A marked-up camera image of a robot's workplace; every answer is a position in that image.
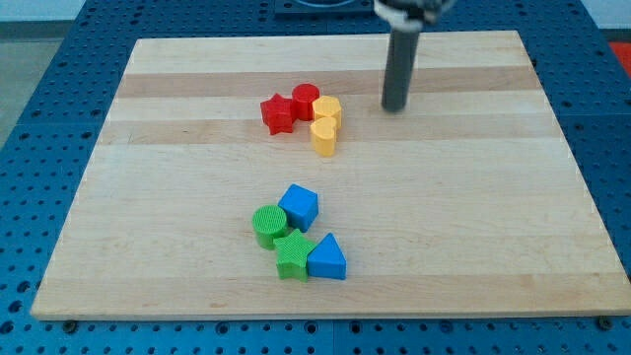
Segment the robot arm end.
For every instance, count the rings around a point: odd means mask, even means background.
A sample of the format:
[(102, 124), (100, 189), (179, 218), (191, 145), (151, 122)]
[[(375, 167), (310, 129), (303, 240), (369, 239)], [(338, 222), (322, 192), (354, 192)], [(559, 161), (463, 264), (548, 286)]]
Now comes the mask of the robot arm end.
[(456, 0), (375, 0), (374, 12), (394, 31), (420, 33), (434, 26)]

